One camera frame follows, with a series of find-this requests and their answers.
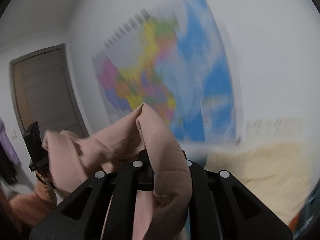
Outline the orange brown sleeve forearm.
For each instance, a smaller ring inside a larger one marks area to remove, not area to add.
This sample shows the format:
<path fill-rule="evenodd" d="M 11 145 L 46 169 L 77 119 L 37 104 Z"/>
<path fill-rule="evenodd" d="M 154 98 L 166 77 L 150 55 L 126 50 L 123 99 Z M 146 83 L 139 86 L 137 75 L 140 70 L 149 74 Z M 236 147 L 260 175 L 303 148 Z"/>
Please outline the orange brown sleeve forearm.
<path fill-rule="evenodd" d="M 4 191 L 1 191 L 1 211 L 9 216 L 20 232 L 35 226 L 56 206 L 55 191 L 40 181 L 33 193 L 18 194 L 12 199 L 8 199 Z"/>

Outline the person's left hand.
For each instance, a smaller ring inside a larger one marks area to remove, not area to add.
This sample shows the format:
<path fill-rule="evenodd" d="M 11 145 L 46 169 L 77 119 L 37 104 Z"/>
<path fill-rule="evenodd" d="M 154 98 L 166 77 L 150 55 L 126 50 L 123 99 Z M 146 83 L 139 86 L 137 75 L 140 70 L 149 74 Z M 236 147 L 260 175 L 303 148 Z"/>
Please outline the person's left hand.
<path fill-rule="evenodd" d="M 39 180 L 41 183 L 48 185 L 48 187 L 51 187 L 52 189 L 56 189 L 56 186 L 53 183 L 52 175 L 48 169 L 36 170 L 35 175 L 37 180 Z"/>

